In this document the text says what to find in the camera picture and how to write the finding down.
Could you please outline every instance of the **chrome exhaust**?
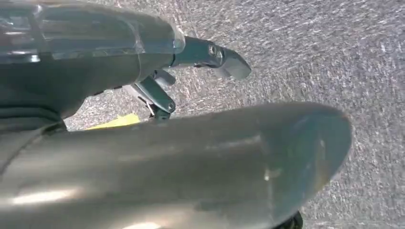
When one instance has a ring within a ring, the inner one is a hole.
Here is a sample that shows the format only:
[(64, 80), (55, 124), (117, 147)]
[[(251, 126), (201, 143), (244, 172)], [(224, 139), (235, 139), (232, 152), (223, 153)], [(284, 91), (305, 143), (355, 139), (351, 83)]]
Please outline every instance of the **chrome exhaust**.
[(351, 126), (314, 103), (0, 137), (0, 228), (269, 229), (344, 162)]

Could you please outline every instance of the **foot peg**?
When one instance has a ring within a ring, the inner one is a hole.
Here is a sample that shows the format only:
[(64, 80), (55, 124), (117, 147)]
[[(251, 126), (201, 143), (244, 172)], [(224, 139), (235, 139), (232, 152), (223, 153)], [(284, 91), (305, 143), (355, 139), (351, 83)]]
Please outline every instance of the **foot peg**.
[(175, 55), (171, 67), (213, 68), (220, 77), (241, 80), (249, 76), (251, 68), (237, 52), (221, 47), (211, 41), (186, 37), (184, 50)]
[[(184, 50), (173, 55), (169, 68), (212, 68), (220, 77), (233, 77), (238, 80), (246, 78), (252, 71), (247, 62), (233, 50), (193, 37), (185, 37), (185, 41)], [(164, 120), (170, 118), (176, 104), (161, 87), (175, 83), (176, 79), (167, 71), (155, 70), (145, 80), (123, 88), (146, 105), (150, 118)]]

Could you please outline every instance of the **gray asphalt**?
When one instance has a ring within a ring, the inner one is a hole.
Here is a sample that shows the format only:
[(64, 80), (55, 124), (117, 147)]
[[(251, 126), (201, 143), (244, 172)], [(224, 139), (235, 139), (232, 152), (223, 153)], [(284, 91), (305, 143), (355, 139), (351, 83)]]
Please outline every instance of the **gray asphalt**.
[[(302, 208), (306, 228), (405, 228), (405, 3), (402, 0), (120, 0), (166, 16), (190, 36), (237, 50), (253, 73), (237, 82), (176, 70), (176, 116), (279, 101), (346, 111), (351, 155)], [(83, 129), (147, 111), (122, 90), (86, 100), (66, 120)]]

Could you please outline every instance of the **motorcycle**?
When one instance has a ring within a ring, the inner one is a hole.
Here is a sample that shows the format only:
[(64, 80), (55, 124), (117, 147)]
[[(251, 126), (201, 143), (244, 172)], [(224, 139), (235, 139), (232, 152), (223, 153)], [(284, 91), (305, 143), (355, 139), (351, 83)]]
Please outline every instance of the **motorcycle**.
[[(235, 79), (251, 69), (159, 16), (71, 1), (0, 6), (1, 228), (300, 229), (298, 209), (348, 154), (349, 119), (316, 103), (170, 119), (167, 69)], [(87, 97), (119, 87), (152, 121), (66, 130)]]

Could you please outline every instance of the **yellow road marking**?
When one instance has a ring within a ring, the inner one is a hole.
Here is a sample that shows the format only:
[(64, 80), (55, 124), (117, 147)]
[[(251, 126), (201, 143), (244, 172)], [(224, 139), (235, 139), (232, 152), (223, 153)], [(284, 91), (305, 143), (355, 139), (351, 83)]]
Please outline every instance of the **yellow road marking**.
[(124, 117), (118, 117), (117, 119), (108, 123), (93, 126), (91, 128), (88, 128), (88, 130), (131, 125), (136, 123), (139, 123), (139, 117), (136, 114), (128, 114)]

